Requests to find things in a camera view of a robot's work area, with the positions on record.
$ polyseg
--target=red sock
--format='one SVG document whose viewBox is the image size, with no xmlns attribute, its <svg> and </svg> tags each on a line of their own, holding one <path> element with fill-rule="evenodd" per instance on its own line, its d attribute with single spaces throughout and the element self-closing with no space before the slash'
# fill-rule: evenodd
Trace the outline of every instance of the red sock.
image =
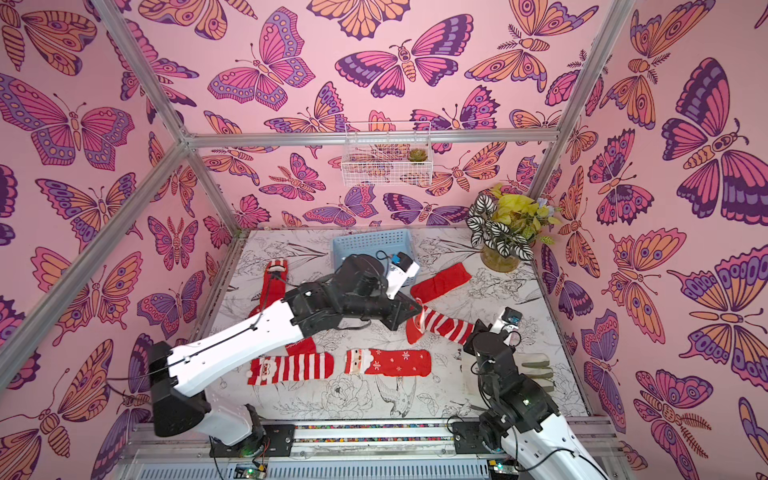
<svg viewBox="0 0 768 480">
<path fill-rule="evenodd" d="M 327 379 L 333 374 L 333 356 L 328 352 L 261 356 L 251 361 L 248 373 L 248 385 Z"/>
</svg>

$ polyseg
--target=sock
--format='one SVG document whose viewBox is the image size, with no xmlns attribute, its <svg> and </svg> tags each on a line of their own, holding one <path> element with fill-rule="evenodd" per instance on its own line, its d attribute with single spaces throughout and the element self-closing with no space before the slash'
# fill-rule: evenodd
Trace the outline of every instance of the sock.
<svg viewBox="0 0 768 480">
<path fill-rule="evenodd" d="M 412 286 L 411 296 L 421 301 L 421 303 L 429 303 L 455 289 L 457 286 L 464 285 L 471 278 L 472 275 L 467 273 L 464 264 L 457 263 L 429 280 L 424 280 Z"/>
<path fill-rule="evenodd" d="M 291 356 L 260 356 L 251 361 L 248 385 L 327 379 L 333 374 L 333 356 L 328 353 L 300 353 Z"/>
<path fill-rule="evenodd" d="M 459 345 L 464 345 L 469 334 L 475 329 L 475 325 L 465 320 L 454 319 L 437 313 L 428 306 L 423 307 L 421 315 L 408 319 L 406 324 L 406 336 L 408 343 L 416 343 L 424 332 L 436 333 Z"/>
<path fill-rule="evenodd" d="M 427 376 L 432 373 L 432 356 L 426 350 L 347 350 L 344 373 Z"/>
</svg>

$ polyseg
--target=pink wall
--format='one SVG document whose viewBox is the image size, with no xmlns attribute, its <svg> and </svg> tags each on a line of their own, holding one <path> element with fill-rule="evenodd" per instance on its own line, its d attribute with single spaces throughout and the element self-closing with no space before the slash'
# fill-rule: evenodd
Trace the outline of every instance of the pink wall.
<svg viewBox="0 0 768 480">
<path fill-rule="evenodd" d="M 712 9 L 705 13 L 708 4 Z M 675 2 L 640 2 L 639 24 L 656 15 L 668 18 L 676 7 Z M 561 328 L 572 337 L 568 345 L 584 389 L 598 412 L 602 404 L 613 419 L 628 456 L 641 469 L 638 478 L 764 478 L 768 293 L 761 290 L 768 276 L 763 117 L 768 102 L 756 92 L 763 90 L 768 68 L 754 59 L 764 57 L 768 43 L 768 28 L 755 29 L 765 3 L 680 6 L 689 7 L 698 13 L 683 17 L 678 31 L 690 30 L 672 45 L 654 36 L 647 48 L 633 48 L 631 25 L 624 26 L 610 73 L 602 75 L 604 106 L 582 111 L 579 141 L 591 141 L 587 132 L 598 141 L 574 161 L 570 151 L 563 156 L 553 192 L 565 220 L 581 225 L 570 223 L 576 234 L 564 228 L 555 236 L 551 252 L 557 269 L 548 252 L 539 252 L 537 261 L 550 282 L 549 299 Z M 697 15 L 703 17 L 695 23 Z M 717 33 L 725 31 L 728 35 Z M 657 84 L 649 76 L 629 79 L 629 68 L 637 70 L 635 58 L 657 60 L 652 67 Z M 629 105 L 616 107 L 611 86 L 624 82 L 644 88 L 646 81 L 650 91 L 622 91 L 619 99 Z M 638 104 L 644 108 L 633 110 Z M 684 130 L 674 119 L 691 127 Z M 721 131 L 736 131 L 739 124 L 738 134 L 749 144 L 744 137 L 729 148 L 716 142 L 715 160 L 684 167 Z M 700 144 L 690 134 L 695 131 Z M 686 132 L 687 141 L 680 141 Z M 673 152 L 678 158 L 669 158 Z M 709 207 L 697 200 L 697 209 L 684 195 L 696 191 L 686 187 L 694 178 L 704 190 L 702 177 L 712 181 L 713 199 Z M 736 192 L 733 200 L 723 199 L 720 182 Z M 609 187 L 615 183 L 616 190 Z M 611 217 L 606 199 L 615 191 L 632 198 Z M 562 294 L 558 278 L 549 272 L 566 275 Z"/>
</svg>

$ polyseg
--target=butterfly wing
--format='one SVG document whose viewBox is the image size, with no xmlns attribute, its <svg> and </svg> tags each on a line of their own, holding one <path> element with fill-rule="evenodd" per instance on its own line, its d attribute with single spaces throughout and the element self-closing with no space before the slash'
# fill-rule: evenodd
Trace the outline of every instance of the butterfly wing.
<svg viewBox="0 0 768 480">
<path fill-rule="evenodd" d="M 544 103 L 550 107 L 554 107 L 569 99 L 580 72 L 581 70 L 569 71 L 557 77 L 552 85 L 550 85 Z"/>
<path fill-rule="evenodd" d="M 150 325 L 159 324 L 166 340 L 179 330 L 176 299 L 167 293 L 155 293 L 141 299 L 136 305 L 136 314 L 149 320 Z"/>
<path fill-rule="evenodd" d="M 478 180 L 488 180 L 495 177 L 500 168 L 496 163 L 506 147 L 507 142 L 505 141 L 496 141 L 486 145 L 467 162 L 462 170 L 468 177 Z"/>
<path fill-rule="evenodd" d="M 58 406 L 57 413 L 64 420 L 86 422 L 107 406 L 110 392 L 107 374 L 113 348 L 112 340 L 105 340 L 80 367 Z"/>
<path fill-rule="evenodd" d="M 723 153 L 723 202 L 728 220 L 768 225 L 768 165 L 744 151 Z"/>
<path fill-rule="evenodd" d="M 768 346 L 749 330 L 740 325 L 733 326 L 736 340 L 733 342 L 733 360 L 730 369 L 742 380 L 768 392 Z"/>
<path fill-rule="evenodd" d="M 24 30 L 43 59 L 61 73 L 77 75 L 82 60 L 70 53 L 82 51 L 96 38 L 96 24 L 72 12 L 43 11 L 22 15 Z"/>
</svg>

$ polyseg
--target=purple butterfly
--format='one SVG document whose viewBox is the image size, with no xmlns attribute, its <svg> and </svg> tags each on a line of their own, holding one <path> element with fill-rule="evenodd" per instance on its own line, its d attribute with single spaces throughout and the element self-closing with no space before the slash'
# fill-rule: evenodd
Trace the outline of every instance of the purple butterfly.
<svg viewBox="0 0 768 480">
<path fill-rule="evenodd" d="M 379 214 L 371 204 L 374 198 L 376 195 L 373 194 L 373 185 L 357 185 L 349 189 L 343 204 L 339 198 L 339 203 L 335 207 L 313 208 L 304 214 L 304 220 L 320 223 L 333 222 L 339 227 L 351 227 L 357 223 L 355 216 L 370 218 Z"/>
<path fill-rule="evenodd" d="M 581 346 L 592 357 L 584 362 L 584 381 L 598 393 L 600 404 L 611 416 L 616 431 L 627 433 L 624 404 L 621 403 L 619 390 L 611 378 L 613 365 L 608 363 L 614 358 L 618 345 L 619 319 L 616 313 L 609 309 L 605 309 L 605 315 L 601 318 L 595 319 L 594 329 L 581 331 Z"/>
<path fill-rule="evenodd" d="M 101 448 L 96 455 L 91 480 L 102 480 L 112 471 L 120 460 L 120 454 L 128 444 L 128 436 L 133 432 L 134 425 L 149 423 L 152 421 L 152 412 L 144 408 L 138 408 L 150 403 L 147 394 L 150 389 L 149 376 L 149 351 L 154 345 L 152 338 L 146 333 L 141 333 L 136 338 L 131 358 L 128 361 L 128 389 L 131 395 L 124 395 L 123 402 L 118 405 L 127 407 L 114 421 L 109 429 Z"/>
<path fill-rule="evenodd" d="M 680 470 L 680 474 L 686 480 L 699 480 L 694 460 L 690 457 L 688 448 L 683 442 L 683 437 L 688 445 L 699 456 L 707 458 L 707 454 L 699 446 L 698 442 L 688 430 L 687 426 L 711 430 L 712 427 L 699 415 L 684 413 L 680 415 L 675 409 L 692 409 L 700 405 L 712 395 L 712 384 L 697 376 L 687 376 L 678 379 L 676 376 L 664 370 L 656 371 L 656 379 L 648 372 L 637 372 L 637 381 L 647 390 L 641 390 L 643 400 L 635 399 L 634 408 L 640 417 L 650 423 L 650 434 L 656 443 L 670 456 Z M 683 437 L 669 423 L 680 426 Z"/>
<path fill-rule="evenodd" d="M 566 272 L 560 273 L 558 262 L 547 245 L 541 246 L 541 265 L 545 270 L 541 279 L 544 280 L 547 293 L 551 295 L 554 292 L 560 296 L 558 310 L 565 313 L 569 320 L 574 319 L 574 313 L 582 316 L 592 311 L 592 299 L 576 282 L 565 279 L 568 275 Z"/>
<path fill-rule="evenodd" d="M 485 87 L 477 87 L 473 90 L 467 100 L 464 102 L 462 111 L 456 119 L 456 114 L 451 116 L 451 120 L 436 114 L 429 110 L 414 110 L 411 112 L 411 121 L 417 122 L 414 130 L 458 130 L 466 129 L 488 129 L 496 128 L 496 120 L 493 115 L 496 113 L 498 103 L 491 98 L 491 91 Z M 432 149 L 437 154 L 444 154 L 451 150 L 453 144 L 432 144 Z"/>
<path fill-rule="evenodd" d="M 411 51 L 405 47 L 410 40 L 405 40 L 399 47 L 392 46 L 397 47 L 397 55 L 387 51 L 359 51 L 340 59 L 336 70 L 342 77 L 363 88 L 378 78 L 371 87 L 371 95 L 375 98 L 386 95 L 402 97 L 406 94 L 403 73 L 410 81 L 416 81 L 416 70 L 427 85 L 435 87 L 441 78 L 458 70 L 458 63 L 450 58 L 427 55 L 458 57 L 467 45 L 472 28 L 471 15 L 456 15 L 432 26 L 416 40 Z"/>
<path fill-rule="evenodd" d="M 195 272 L 187 280 L 184 289 L 180 293 L 175 292 L 175 297 L 167 293 L 148 295 L 141 299 L 136 313 L 149 320 L 150 325 L 160 324 L 168 340 L 179 330 L 179 319 L 189 323 L 197 318 L 197 299 L 203 293 L 204 283 L 205 273 L 202 270 Z"/>
<path fill-rule="evenodd" d="M 278 166 L 277 168 L 283 172 L 285 177 L 273 177 L 270 178 L 276 182 L 289 182 L 288 184 L 271 184 L 261 187 L 259 192 L 267 195 L 280 195 L 283 198 L 292 200 L 299 197 L 302 200 L 312 201 L 315 197 L 312 195 L 317 190 L 325 190 L 326 185 L 317 180 L 317 172 L 312 168 L 306 166 L 306 162 L 299 154 L 290 155 L 290 170 L 293 172 L 291 176 L 287 168 Z"/>
<path fill-rule="evenodd" d="M 0 165 L 0 218 L 10 217 L 14 210 L 16 210 L 16 177 L 13 175 L 13 170 Z M 11 240 L 16 238 L 13 228 L 5 223 L 0 223 L 0 247 L 8 245 Z"/>
<path fill-rule="evenodd" d="M 166 228 L 160 221 L 152 216 L 147 218 L 149 231 L 154 235 L 154 248 L 163 255 L 163 263 L 168 270 L 174 269 L 174 264 L 178 265 L 181 261 L 181 267 L 187 268 L 190 262 L 190 253 L 194 250 L 194 236 L 197 234 L 197 220 L 184 228 L 184 219 L 181 219 L 178 229 L 174 222 L 168 217 Z"/>
<path fill-rule="evenodd" d="M 384 204 L 392 214 L 393 220 L 400 220 L 405 225 L 410 225 L 417 218 L 419 222 L 427 220 L 427 226 L 447 226 L 450 223 L 458 223 L 466 220 L 469 214 L 467 207 L 451 205 L 449 207 L 437 207 L 434 204 L 422 205 L 411 197 L 402 194 L 384 194 Z"/>
</svg>

